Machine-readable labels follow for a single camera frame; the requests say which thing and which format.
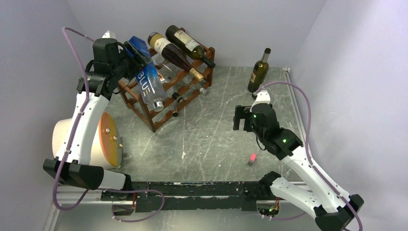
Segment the blue labelled clear bottle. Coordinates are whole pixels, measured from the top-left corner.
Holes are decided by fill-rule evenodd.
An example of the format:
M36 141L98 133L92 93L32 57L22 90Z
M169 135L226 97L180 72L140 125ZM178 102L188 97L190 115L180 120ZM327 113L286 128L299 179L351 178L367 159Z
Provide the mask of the blue labelled clear bottle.
M163 101L166 98L166 92L151 59L147 44L136 36L133 36L129 43L148 59L148 64L136 76L143 102L152 104L153 110L160 112L164 108Z

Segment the green wine bottle silver cap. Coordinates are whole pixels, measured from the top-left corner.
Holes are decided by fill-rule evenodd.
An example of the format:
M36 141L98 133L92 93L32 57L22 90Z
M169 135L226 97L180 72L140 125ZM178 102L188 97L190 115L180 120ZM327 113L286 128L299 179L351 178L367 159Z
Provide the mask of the green wine bottle silver cap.
M265 48L262 58L255 63L247 86L250 93L256 92L263 83L269 70L268 58L270 53L271 48Z

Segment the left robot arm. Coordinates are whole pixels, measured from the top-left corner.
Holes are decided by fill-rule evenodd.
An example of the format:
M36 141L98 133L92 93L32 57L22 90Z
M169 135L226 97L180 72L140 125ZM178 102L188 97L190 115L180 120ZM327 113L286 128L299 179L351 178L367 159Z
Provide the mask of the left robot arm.
M93 59L83 66L78 81L76 107L67 135L56 156L45 159L43 169L58 185L86 190L107 189L121 200L133 194L131 177L90 164L91 149L99 121L122 78L134 79L151 63L146 43L132 37L124 43L99 38L92 45Z

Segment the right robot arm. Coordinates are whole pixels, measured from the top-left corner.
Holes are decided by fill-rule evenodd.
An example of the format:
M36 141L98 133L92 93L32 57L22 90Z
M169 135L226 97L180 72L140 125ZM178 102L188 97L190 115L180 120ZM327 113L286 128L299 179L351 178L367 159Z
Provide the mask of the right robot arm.
M270 172L260 180L260 194L265 199L284 199L309 214L322 231L344 231L364 204L358 194L339 186L307 153L300 138L282 128L271 104L235 107L233 130L243 129L256 135L257 143L297 173L311 189L307 191Z

